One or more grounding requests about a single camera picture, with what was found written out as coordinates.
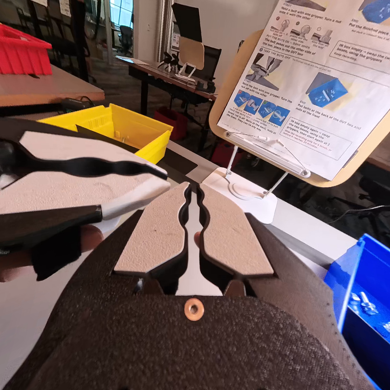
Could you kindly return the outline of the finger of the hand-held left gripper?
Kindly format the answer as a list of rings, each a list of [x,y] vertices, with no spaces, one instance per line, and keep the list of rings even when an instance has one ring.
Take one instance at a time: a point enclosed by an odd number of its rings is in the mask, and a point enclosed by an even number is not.
[[[168,191],[166,179],[149,173],[81,178],[61,172],[34,172],[0,192],[1,214],[101,206],[102,219],[135,211]]]
[[[78,177],[108,174],[136,176],[149,173],[167,180],[167,172],[118,145],[70,135],[25,131],[19,141],[35,171],[64,172]]]

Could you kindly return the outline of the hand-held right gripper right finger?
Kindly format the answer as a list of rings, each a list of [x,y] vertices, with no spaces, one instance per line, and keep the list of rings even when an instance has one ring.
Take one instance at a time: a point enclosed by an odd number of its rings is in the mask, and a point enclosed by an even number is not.
[[[206,184],[197,188],[200,253],[232,276],[271,276],[274,270],[244,211]]]

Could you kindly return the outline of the black monitor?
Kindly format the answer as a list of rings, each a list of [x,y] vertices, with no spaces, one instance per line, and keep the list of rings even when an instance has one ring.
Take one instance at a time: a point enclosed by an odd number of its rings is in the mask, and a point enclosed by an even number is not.
[[[204,45],[204,67],[202,70],[196,69],[193,76],[204,81],[213,81],[221,52],[222,49]]]

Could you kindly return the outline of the person's left hand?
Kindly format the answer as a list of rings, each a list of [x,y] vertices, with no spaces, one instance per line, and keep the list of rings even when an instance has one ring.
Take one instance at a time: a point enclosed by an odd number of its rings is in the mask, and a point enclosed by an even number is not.
[[[10,282],[31,271],[38,282],[45,280],[103,240],[102,232],[93,225],[68,228],[31,249],[1,256],[0,282]]]

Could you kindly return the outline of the wooden document stand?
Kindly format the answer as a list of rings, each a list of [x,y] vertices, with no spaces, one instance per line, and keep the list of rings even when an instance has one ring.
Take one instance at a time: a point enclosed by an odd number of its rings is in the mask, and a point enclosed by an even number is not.
[[[203,43],[180,36],[179,61],[183,63],[183,67],[178,71],[177,74],[175,74],[175,76],[178,79],[196,84],[196,80],[192,78],[192,75],[195,70],[202,70],[204,68]],[[189,75],[184,74],[187,66],[191,66],[193,68]]]
[[[215,169],[202,181],[202,184],[229,198],[244,212],[252,214],[258,221],[270,225],[273,223],[278,202],[272,192],[288,174],[303,179],[304,182],[316,188],[333,187],[345,182],[362,163],[370,159],[371,154],[376,153],[375,150],[381,147],[384,141],[389,141],[389,113],[385,115],[331,181],[313,173],[308,165],[300,162],[297,154],[293,154],[292,147],[287,146],[282,136],[275,135],[271,138],[262,135],[245,135],[235,129],[223,129],[221,125],[218,125],[218,121],[229,103],[230,97],[256,48],[262,32],[263,30],[254,32],[243,42],[222,87],[218,91],[217,100],[209,117],[209,124],[215,135],[234,145],[234,151],[228,167]],[[232,162],[239,148],[282,169],[284,171],[283,176],[271,189],[266,190],[232,173]]]

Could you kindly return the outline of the black light flag panel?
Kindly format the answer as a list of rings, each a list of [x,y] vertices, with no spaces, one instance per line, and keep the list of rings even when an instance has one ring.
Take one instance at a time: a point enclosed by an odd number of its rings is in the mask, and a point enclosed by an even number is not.
[[[193,41],[202,42],[199,9],[180,3],[173,3],[172,11],[180,35]]]

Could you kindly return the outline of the printed instruction sheet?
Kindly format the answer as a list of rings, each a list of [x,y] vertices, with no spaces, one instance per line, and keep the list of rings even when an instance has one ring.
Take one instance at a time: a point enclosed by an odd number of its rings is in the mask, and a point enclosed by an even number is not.
[[[279,1],[229,100],[224,136],[319,186],[389,132],[389,1]]]

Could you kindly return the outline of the red plastic bin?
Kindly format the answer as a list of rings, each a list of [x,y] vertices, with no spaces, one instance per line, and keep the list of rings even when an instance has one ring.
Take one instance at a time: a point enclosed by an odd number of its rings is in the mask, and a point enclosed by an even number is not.
[[[2,75],[52,75],[48,50],[52,45],[22,31],[0,25]]]

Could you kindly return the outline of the blue plastic bin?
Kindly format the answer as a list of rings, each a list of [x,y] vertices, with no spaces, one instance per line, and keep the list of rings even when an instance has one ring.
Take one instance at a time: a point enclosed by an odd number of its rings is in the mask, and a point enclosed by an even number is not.
[[[390,389],[390,250],[364,234],[325,275],[337,326],[375,389]],[[356,314],[352,292],[365,292],[377,315]]]

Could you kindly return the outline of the yellow plastic bin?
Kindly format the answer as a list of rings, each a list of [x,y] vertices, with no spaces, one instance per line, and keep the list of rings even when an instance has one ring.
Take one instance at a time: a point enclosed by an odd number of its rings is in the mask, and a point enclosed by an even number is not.
[[[142,114],[110,104],[40,119],[38,122],[78,131],[85,128],[92,136],[119,143],[138,151],[139,157],[158,163],[165,155],[173,127]]]

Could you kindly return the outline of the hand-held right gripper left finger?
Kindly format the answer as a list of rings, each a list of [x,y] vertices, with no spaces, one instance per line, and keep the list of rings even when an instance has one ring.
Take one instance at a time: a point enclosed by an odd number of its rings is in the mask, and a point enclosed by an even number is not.
[[[183,182],[142,212],[114,272],[142,277],[181,277],[188,265],[188,206],[192,190]]]

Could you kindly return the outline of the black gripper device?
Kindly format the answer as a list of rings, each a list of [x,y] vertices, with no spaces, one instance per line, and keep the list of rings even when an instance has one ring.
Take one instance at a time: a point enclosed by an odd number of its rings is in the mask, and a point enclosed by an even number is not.
[[[183,67],[182,65],[179,64],[179,56],[178,54],[169,54],[168,52],[164,51],[164,59],[159,63],[159,66],[157,69],[160,67],[164,67],[165,70],[168,70],[168,72],[174,71],[175,73],[178,73],[181,68]]]

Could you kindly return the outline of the brown desk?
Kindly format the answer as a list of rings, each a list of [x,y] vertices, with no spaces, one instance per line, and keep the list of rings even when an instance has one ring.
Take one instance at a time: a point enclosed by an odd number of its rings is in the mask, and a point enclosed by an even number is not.
[[[147,114],[149,86],[167,92],[171,96],[171,102],[174,99],[182,100],[181,107],[184,109],[183,115],[201,128],[201,136],[197,150],[198,152],[202,151],[210,131],[209,115],[217,96],[215,94],[197,90],[195,81],[185,81],[176,78],[173,74],[159,70],[151,64],[141,61],[137,62],[135,59],[125,56],[116,55],[115,58],[128,65],[129,76],[141,81],[141,114]],[[209,103],[209,108],[204,123],[201,123],[188,113],[188,106],[198,106],[199,104],[204,103]]]

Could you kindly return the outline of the black office chair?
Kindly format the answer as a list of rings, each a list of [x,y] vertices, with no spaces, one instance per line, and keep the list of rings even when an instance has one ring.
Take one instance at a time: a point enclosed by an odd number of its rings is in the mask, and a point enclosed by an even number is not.
[[[133,29],[121,25],[120,26],[120,50],[123,54],[133,55]]]

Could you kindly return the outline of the black power adapter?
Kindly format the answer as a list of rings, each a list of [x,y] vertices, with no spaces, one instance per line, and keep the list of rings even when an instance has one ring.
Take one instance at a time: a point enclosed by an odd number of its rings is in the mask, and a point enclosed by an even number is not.
[[[65,114],[85,110],[94,106],[93,101],[87,96],[81,96],[79,99],[68,97],[61,100],[61,108]]]

